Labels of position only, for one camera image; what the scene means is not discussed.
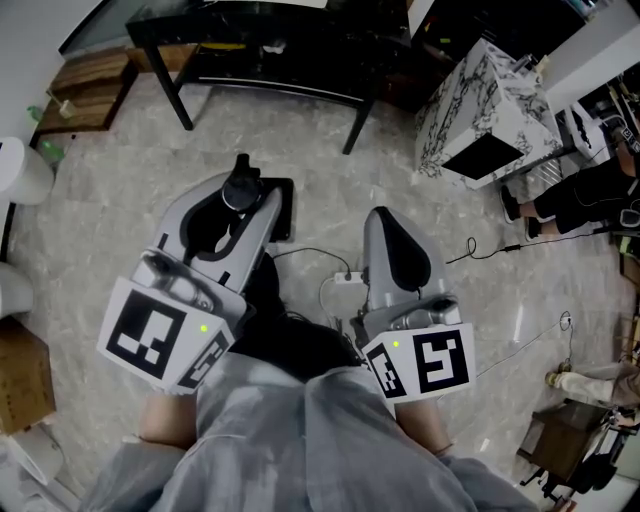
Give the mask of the person's black trousers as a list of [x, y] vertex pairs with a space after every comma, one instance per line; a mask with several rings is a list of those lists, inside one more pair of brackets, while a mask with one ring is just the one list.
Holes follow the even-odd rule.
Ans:
[[270, 255], [262, 258], [252, 274], [245, 299], [255, 308], [255, 315], [245, 323], [242, 337], [230, 349], [232, 353], [269, 363], [303, 382], [335, 368], [360, 365], [338, 331], [286, 309]]

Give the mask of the black marble vanity counter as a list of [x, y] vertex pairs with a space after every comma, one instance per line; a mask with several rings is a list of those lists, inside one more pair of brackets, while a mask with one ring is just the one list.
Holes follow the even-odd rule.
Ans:
[[268, 89], [354, 109], [345, 155], [411, 49], [404, 0], [148, 0], [126, 29], [185, 130], [185, 84]]

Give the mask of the person's grey shirt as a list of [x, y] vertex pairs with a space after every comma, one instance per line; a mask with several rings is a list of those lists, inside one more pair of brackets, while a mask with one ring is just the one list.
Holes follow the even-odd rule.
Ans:
[[229, 353], [196, 430], [187, 450], [124, 442], [81, 512], [538, 512], [480, 461], [411, 439], [358, 367], [303, 382]]

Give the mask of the white plastic container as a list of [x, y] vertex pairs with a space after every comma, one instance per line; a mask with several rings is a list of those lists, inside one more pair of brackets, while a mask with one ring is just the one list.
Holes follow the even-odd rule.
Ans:
[[41, 425], [0, 434], [0, 508], [6, 512], [61, 512], [49, 489], [64, 465], [59, 445]]

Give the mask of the white cabinet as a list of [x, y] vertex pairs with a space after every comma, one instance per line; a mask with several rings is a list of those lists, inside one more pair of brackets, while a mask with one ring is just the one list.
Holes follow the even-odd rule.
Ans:
[[615, 156], [616, 133], [621, 135], [632, 154], [640, 154], [640, 140], [620, 114], [594, 118], [579, 103], [574, 103], [564, 109], [563, 115], [570, 139], [567, 150], [580, 155], [587, 167]]

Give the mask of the black cabinet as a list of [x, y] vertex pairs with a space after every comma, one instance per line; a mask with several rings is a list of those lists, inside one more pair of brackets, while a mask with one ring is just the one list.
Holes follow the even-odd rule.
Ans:
[[519, 59], [551, 54], [585, 25], [566, 0], [434, 0], [412, 43], [460, 61], [484, 39]]

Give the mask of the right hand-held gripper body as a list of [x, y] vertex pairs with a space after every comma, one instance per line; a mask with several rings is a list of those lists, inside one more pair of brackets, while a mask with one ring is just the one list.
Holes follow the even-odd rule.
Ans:
[[473, 327], [451, 294], [362, 310], [351, 320], [356, 350], [389, 403], [437, 398], [475, 385]]

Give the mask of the black cylindrical bottle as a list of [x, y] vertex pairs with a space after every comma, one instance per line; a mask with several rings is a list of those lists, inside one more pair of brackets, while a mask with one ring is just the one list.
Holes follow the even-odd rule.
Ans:
[[231, 210], [244, 213], [251, 210], [262, 195], [263, 184], [260, 170], [250, 165], [248, 154], [239, 154], [231, 174], [221, 189], [224, 203]]

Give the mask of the person's right forearm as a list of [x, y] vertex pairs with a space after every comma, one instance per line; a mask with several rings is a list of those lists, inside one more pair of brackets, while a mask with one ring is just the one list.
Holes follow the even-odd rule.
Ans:
[[403, 431], [433, 455], [442, 455], [453, 446], [435, 399], [396, 404], [394, 411]]

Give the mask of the black flat box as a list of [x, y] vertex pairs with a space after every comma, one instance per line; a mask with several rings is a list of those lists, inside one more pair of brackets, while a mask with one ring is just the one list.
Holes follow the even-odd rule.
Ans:
[[293, 229], [294, 181], [291, 178], [274, 177], [263, 177], [261, 181], [266, 194], [276, 188], [279, 188], [282, 193], [281, 209], [271, 233], [270, 242], [289, 241]]

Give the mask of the person's left forearm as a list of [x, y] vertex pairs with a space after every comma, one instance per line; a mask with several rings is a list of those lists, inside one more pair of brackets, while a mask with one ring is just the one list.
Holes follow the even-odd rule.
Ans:
[[138, 429], [145, 442], [189, 449], [197, 439], [197, 396], [154, 393], [146, 401]]

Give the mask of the white rounded container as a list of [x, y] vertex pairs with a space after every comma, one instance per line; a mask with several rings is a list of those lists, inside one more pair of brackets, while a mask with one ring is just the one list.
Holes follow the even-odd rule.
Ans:
[[0, 262], [0, 319], [28, 313], [34, 304], [30, 280], [13, 266]]

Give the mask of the wooden steps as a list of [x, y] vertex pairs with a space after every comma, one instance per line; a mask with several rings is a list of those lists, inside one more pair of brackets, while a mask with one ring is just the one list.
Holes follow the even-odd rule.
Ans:
[[[122, 47], [73, 58], [61, 67], [47, 93], [49, 103], [37, 135], [107, 131], [138, 76]], [[70, 100], [76, 115], [63, 119], [58, 103]]]

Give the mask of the brown cardboard box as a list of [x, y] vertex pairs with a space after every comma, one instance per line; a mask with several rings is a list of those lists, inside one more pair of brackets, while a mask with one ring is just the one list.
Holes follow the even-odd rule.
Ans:
[[47, 345], [16, 319], [0, 319], [0, 434], [13, 435], [55, 411]]

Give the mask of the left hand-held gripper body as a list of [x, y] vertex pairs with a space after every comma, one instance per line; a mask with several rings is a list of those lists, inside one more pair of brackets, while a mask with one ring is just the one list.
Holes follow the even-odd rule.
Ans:
[[158, 248], [145, 250], [132, 276], [116, 280], [98, 352], [160, 391], [196, 393], [248, 315], [242, 292], [250, 262], [231, 256], [213, 270], [210, 277]]

